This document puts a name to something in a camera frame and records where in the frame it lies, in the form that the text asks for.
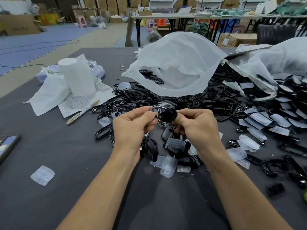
plastic stool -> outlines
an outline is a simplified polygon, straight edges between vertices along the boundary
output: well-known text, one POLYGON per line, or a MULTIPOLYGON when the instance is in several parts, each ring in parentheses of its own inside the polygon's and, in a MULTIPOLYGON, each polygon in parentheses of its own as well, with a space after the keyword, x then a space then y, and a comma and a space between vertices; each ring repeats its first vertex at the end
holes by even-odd
POLYGON ((154 19, 147 19, 146 21, 146 31, 151 32, 154 27, 154 19))
POLYGON ((165 19, 158 19, 158 20, 157 20, 157 26, 158 26, 158 27, 166 26, 166 21, 165 21, 165 19))
POLYGON ((80 28, 87 27, 87 23, 86 23, 86 20, 85 20, 83 15, 78 15, 77 16, 77 21, 78 21, 78 26, 80 28))

white bag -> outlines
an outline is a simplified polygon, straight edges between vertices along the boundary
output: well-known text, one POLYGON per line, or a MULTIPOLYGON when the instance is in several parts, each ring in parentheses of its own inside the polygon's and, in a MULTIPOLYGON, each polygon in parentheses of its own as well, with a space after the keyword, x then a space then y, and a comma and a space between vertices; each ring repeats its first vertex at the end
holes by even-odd
POLYGON ((122 74, 160 96, 185 96, 202 93, 221 59, 227 56, 203 36, 177 31, 147 45, 138 59, 122 74), (158 85, 144 78, 140 69, 153 71, 164 81, 158 85))

gray table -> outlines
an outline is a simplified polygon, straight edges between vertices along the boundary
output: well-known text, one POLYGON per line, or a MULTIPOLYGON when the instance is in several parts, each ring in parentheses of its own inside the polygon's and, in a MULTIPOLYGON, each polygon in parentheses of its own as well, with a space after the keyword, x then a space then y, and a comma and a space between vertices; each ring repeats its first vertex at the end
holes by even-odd
MULTIPOLYGON (((103 82, 113 85, 131 81, 120 77, 120 65, 125 69, 134 61, 133 48, 83 48, 87 59, 96 60, 106 71, 103 82)), ((0 99, 0 132, 2 135, 22 134, 21 142, 0 166, 0 229, 55 229, 67 215, 84 190, 105 165, 112 151, 109 138, 94 140, 101 128, 97 114, 86 113, 67 126, 56 107, 37 117, 27 101, 39 89, 36 78, 0 99), (43 187, 30 179, 41 165, 55 172, 54 178, 43 187)), ((237 125, 231 121, 219 123, 222 141, 238 139, 237 125)), ((162 148, 162 129, 151 133, 162 148)), ((268 135, 267 145, 255 155, 261 159, 283 155, 268 135)), ((294 157, 301 165, 307 161, 294 157)), ((282 182, 286 194, 270 200, 277 211, 295 229, 306 229, 307 205, 303 193, 287 176, 268 178, 260 168, 251 165, 243 169, 264 193, 267 185, 282 182)), ((114 229, 228 229, 210 174, 201 166, 192 174, 175 173, 172 178, 159 174, 160 169, 143 158, 129 181, 114 229)))

white label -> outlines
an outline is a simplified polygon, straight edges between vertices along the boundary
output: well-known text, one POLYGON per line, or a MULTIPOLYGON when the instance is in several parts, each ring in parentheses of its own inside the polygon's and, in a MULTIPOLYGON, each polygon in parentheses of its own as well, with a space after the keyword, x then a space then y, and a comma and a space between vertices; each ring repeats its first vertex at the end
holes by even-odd
POLYGON ((225 45, 225 46, 227 46, 228 41, 229 41, 229 39, 228 39, 228 38, 225 38, 225 39, 223 40, 222 44, 225 45))

pink plastic stool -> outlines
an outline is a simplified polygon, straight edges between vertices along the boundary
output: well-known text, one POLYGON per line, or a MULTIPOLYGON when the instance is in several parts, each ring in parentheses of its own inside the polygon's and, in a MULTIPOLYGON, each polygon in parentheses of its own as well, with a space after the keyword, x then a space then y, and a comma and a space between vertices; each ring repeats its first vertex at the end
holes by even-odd
POLYGON ((151 32, 154 27, 154 19, 147 19, 146 21, 146 31, 151 32))
POLYGON ((77 21, 78 21, 78 26, 80 28, 87 27, 87 23, 86 23, 86 20, 85 20, 83 15, 78 15, 77 16, 77 21))

